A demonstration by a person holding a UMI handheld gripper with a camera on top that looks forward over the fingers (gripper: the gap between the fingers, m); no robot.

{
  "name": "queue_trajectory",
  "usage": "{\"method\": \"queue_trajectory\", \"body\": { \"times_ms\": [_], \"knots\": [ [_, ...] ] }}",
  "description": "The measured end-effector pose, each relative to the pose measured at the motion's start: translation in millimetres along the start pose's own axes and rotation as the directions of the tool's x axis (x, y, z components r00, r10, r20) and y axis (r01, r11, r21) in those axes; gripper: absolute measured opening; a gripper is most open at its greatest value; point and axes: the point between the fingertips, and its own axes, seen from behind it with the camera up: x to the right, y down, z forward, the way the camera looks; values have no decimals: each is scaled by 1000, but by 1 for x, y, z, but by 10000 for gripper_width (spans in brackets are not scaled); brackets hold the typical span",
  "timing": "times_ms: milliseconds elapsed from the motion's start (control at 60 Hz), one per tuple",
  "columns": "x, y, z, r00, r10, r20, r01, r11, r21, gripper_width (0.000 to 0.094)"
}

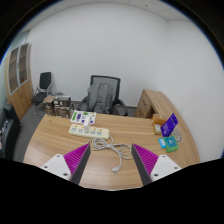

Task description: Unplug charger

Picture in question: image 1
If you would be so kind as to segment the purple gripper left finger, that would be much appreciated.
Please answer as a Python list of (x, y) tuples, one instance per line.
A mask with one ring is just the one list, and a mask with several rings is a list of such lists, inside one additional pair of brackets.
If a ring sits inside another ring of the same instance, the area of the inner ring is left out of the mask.
[(54, 155), (41, 168), (65, 180), (79, 184), (90, 152), (90, 144), (87, 143), (65, 155)]

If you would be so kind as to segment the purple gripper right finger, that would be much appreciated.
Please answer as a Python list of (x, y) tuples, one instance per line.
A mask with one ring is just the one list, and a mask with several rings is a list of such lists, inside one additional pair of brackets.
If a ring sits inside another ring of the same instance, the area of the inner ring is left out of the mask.
[(181, 167), (166, 154), (156, 155), (136, 144), (132, 145), (132, 155), (143, 185), (181, 170)]

